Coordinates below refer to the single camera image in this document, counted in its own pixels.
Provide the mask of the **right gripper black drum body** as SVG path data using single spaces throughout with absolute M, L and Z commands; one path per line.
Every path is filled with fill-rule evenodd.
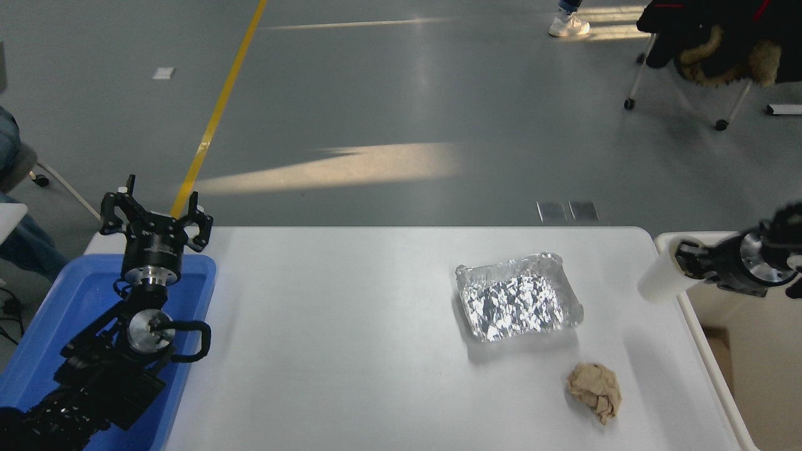
M 768 287 L 748 271 L 741 255 L 745 237 L 745 234 L 739 234 L 708 249 L 710 268 L 706 272 L 706 283 L 725 291 L 764 299 Z

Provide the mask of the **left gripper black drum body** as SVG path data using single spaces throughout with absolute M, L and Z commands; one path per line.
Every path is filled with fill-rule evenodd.
M 125 228 L 123 273 L 145 267 L 182 271 L 184 245 L 188 237 L 177 219 L 160 214 L 129 218 Z

